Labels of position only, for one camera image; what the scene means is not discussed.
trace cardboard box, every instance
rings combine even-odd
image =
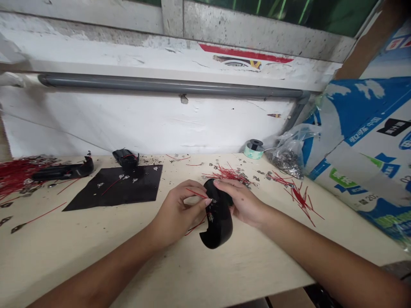
[[[411,77],[332,81],[320,109],[308,177],[411,248]]]

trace wooden table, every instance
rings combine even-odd
[[[63,161],[68,159],[81,160],[65,157]],[[93,174],[100,168],[119,166],[110,156],[93,159]],[[13,216],[0,227],[0,306],[28,305],[96,262],[145,227],[175,185],[186,179],[204,183],[202,173],[217,172],[210,163],[228,168],[229,162],[233,168],[244,169],[252,181],[256,181],[253,176],[258,177],[259,187],[252,186],[252,191],[263,202],[379,266],[410,259],[394,241],[347,205],[305,179],[303,189],[309,187],[314,209],[325,218],[312,213],[314,228],[282,185],[258,173],[274,169],[265,158],[250,160],[243,154],[191,155],[171,163],[165,155],[148,155],[140,158],[140,165],[151,165],[153,161],[164,165],[157,200],[153,202],[69,212],[61,212],[61,207],[10,234],[13,227],[63,202],[69,203],[91,179],[86,177],[59,195],[66,184],[50,189],[45,185],[31,197],[16,199],[12,206],[0,208],[0,219]],[[200,163],[203,165],[187,166]],[[202,224],[149,261],[113,307],[226,307],[314,282],[274,243],[237,219],[233,219],[231,238],[215,250],[206,248],[200,240],[198,233],[206,228],[207,223]]]

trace left hand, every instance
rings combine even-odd
[[[161,247],[167,247],[182,238],[198,215],[211,203],[211,199],[207,198],[193,206],[184,204],[185,199],[195,196],[187,188],[207,196],[205,187],[193,180],[184,181],[169,191],[160,210],[148,226]]]

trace tape roll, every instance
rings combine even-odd
[[[262,145],[262,141],[251,139],[245,146],[244,155],[251,159],[260,159],[264,154]]]

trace pile of red wires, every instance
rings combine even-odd
[[[231,168],[231,166],[230,166],[230,169],[226,169],[224,167],[221,167],[220,164],[218,164],[218,170],[220,170],[221,174],[217,174],[213,172],[213,174],[209,175],[209,174],[203,173],[204,178],[237,180],[240,183],[245,184],[246,186],[250,185],[250,181],[247,179],[247,177],[244,174],[240,173],[240,170],[234,170],[233,168]]]
[[[297,185],[295,184],[294,180],[291,180],[291,182],[287,182],[287,179],[292,179],[292,178],[282,178],[281,176],[278,175],[275,171],[273,171],[275,176],[268,175],[268,177],[272,178],[274,181],[281,183],[284,185],[286,188],[284,190],[291,196],[293,201],[296,201],[300,209],[306,214],[308,219],[311,221],[313,226],[315,227],[316,225],[314,224],[313,220],[310,217],[309,211],[314,212],[317,214],[319,217],[324,219],[320,214],[318,214],[313,207],[313,204],[311,203],[311,198],[310,195],[307,194],[307,189],[308,186],[305,187],[305,192],[304,195],[301,194],[301,188],[303,186],[303,182],[301,182],[300,187],[298,188]]]
[[[33,188],[32,175],[56,161],[56,158],[25,157],[0,164],[0,200],[14,192]]]

